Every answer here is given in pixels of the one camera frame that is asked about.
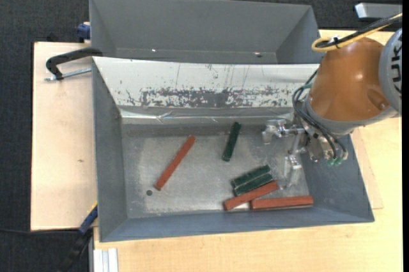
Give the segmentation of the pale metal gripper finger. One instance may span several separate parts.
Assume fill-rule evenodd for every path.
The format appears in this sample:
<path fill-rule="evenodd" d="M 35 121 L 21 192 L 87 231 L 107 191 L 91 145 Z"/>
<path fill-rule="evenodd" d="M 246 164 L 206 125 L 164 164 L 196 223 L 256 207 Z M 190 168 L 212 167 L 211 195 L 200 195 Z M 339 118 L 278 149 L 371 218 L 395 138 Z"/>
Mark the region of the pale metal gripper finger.
<path fill-rule="evenodd" d="M 291 155 L 285 156 L 284 158 L 284 180 L 285 182 L 288 182 L 290 174 L 291 174 L 291 168 L 292 168 L 292 161 L 293 157 Z"/>
<path fill-rule="evenodd" d="M 291 165 L 290 174 L 289 174 L 289 186 L 295 186 L 302 173 L 302 164 L 295 162 Z"/>

